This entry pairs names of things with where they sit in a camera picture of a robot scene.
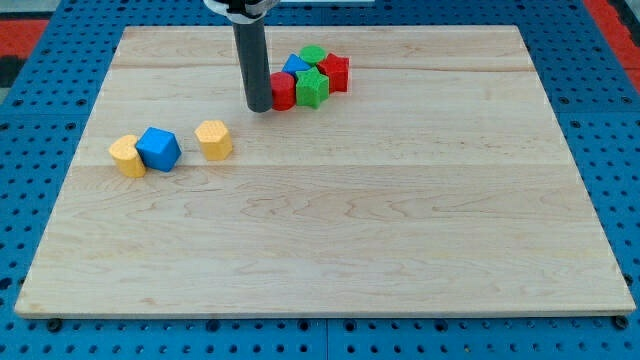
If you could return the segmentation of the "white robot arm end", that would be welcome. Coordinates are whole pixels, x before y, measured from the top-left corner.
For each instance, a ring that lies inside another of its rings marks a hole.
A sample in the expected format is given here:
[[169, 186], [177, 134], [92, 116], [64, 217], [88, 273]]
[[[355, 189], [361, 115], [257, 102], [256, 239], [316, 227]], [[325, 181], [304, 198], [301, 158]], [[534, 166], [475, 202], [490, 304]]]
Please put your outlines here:
[[234, 24], [248, 25], [262, 19], [280, 0], [203, 0], [213, 13]]

